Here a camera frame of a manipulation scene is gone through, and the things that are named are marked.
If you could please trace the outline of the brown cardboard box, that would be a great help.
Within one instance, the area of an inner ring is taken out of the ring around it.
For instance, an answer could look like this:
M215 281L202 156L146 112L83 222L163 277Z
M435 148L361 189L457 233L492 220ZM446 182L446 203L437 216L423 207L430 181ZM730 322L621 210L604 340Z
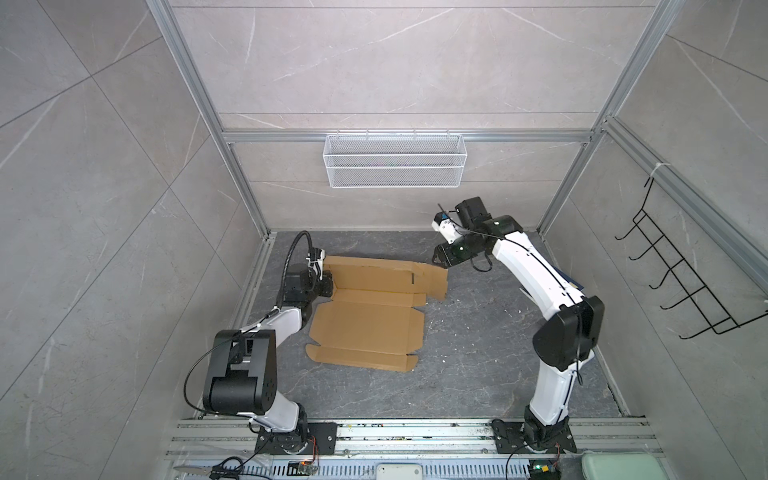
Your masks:
M443 300L448 271L412 261L329 256L333 294L312 319L306 346L317 362L413 370L423 347L428 299Z

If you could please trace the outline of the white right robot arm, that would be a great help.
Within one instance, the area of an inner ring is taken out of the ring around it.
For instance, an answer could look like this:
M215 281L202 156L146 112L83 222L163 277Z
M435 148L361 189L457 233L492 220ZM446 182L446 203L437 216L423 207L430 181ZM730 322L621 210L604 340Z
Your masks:
M481 198L460 202L453 213L457 219L444 209L434 216L432 228L444 242L435 248L432 262L450 268L483 257L517 279L544 319L532 339L539 373L526 422L537 428L563 424L581 370L594 358L603 302L585 296L539 253L514 218L492 216Z

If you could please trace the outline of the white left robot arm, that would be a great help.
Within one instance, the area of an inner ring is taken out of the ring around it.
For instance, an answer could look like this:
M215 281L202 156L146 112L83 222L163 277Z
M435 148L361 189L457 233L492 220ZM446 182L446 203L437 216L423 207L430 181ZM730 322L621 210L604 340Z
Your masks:
M332 273L293 265L281 285L278 304L262 319L214 338L202 393L203 410L241 416L265 430L305 440L304 408L278 390L277 347L306 326L319 297L333 294Z

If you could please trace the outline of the green box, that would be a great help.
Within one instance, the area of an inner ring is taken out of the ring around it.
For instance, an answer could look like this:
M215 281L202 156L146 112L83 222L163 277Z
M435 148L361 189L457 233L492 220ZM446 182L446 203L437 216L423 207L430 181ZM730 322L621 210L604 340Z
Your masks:
M660 462L645 453L586 453L581 458L582 474L591 480L667 480Z

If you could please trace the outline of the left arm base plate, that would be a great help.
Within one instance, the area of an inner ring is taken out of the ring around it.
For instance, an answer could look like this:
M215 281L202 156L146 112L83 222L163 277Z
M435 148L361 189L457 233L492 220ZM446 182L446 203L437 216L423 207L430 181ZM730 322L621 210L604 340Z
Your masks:
M271 455L332 455L337 442L338 424L310 422L292 432L271 433L262 429L256 444L258 453Z

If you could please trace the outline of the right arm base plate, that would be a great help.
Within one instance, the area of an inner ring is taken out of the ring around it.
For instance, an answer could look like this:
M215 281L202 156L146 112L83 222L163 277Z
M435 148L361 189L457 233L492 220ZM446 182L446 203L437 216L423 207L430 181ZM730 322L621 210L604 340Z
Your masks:
M534 453L577 453L569 420L569 417L565 417L556 424L543 425L535 418L524 421L493 419L490 427L496 450L500 454L514 451L520 453L525 449Z

